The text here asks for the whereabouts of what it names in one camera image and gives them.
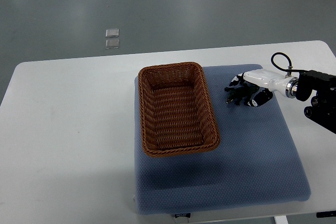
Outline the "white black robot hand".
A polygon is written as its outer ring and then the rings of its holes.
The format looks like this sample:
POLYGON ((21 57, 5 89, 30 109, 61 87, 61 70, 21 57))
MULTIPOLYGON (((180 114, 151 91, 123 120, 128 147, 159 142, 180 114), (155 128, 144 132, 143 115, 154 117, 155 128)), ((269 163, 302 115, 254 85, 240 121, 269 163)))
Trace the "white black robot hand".
POLYGON ((279 92, 284 97, 290 99, 295 98, 298 78, 290 75, 283 76, 265 69, 257 69, 236 75, 228 87, 238 88, 244 83, 259 86, 259 90, 252 96, 251 100, 246 105, 250 107, 259 107, 270 101, 273 98, 275 91, 279 92))

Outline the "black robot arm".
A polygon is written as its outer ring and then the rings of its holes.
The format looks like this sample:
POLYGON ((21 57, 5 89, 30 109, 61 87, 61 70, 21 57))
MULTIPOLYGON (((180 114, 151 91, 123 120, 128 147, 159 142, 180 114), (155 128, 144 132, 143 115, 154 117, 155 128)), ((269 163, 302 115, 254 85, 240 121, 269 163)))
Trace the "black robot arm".
POLYGON ((287 73, 290 77, 293 72, 299 73, 285 89, 285 94, 299 101, 311 99, 310 106, 305 107, 304 115, 325 129, 335 133, 335 76, 315 70, 294 69, 291 59, 283 52, 276 52, 271 56, 271 63, 277 69, 287 73), (288 60, 287 69, 279 67, 274 58, 284 56, 288 60))

